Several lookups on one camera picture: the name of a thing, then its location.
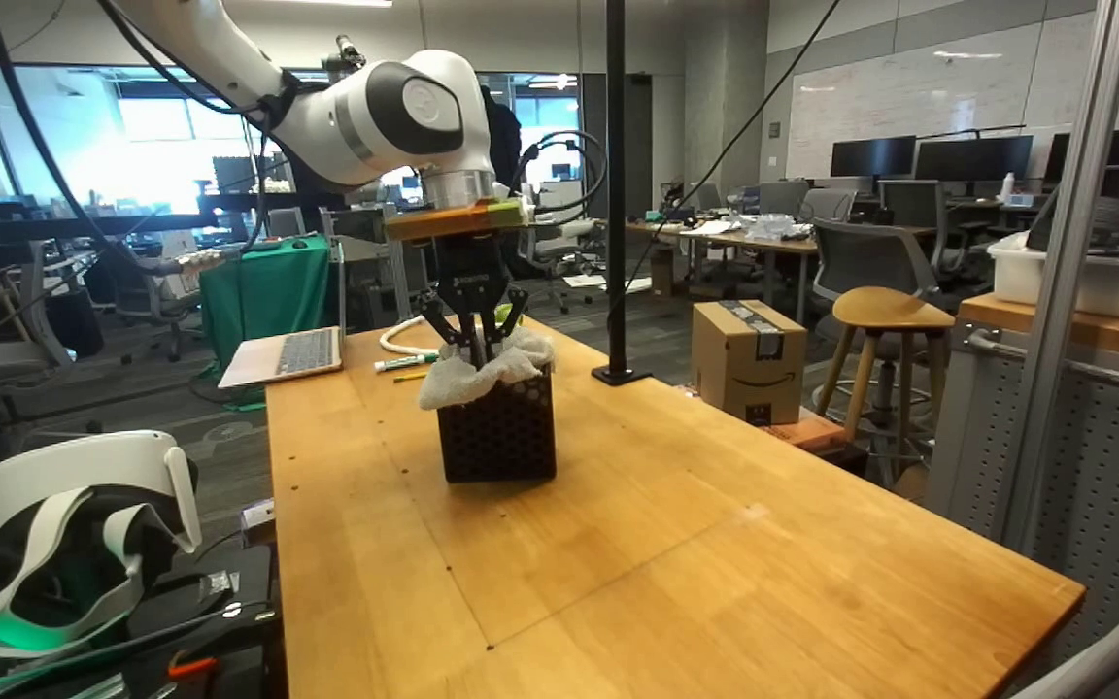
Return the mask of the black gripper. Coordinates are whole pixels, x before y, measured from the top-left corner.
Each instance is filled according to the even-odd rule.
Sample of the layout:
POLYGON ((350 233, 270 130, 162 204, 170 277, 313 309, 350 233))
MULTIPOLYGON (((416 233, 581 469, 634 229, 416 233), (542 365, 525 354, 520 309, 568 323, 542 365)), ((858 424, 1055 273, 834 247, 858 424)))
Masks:
POLYGON ((525 291, 509 291, 498 236, 438 236, 426 243, 426 273, 434 295, 425 295, 420 314, 445 339, 445 346, 472 362, 472 339, 446 318, 446 309, 489 314, 482 323, 487 354, 498 354, 498 346, 518 331, 529 308, 525 291))

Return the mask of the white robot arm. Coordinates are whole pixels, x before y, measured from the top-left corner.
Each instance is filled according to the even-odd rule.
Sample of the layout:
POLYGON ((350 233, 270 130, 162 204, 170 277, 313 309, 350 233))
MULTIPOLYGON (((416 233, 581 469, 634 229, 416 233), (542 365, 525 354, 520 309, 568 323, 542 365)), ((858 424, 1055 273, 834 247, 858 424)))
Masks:
POLYGON ((329 185, 359 190, 412 167, 438 209, 498 190, 487 97, 455 50, 377 56, 315 84, 271 60, 223 0, 107 5, 329 185))

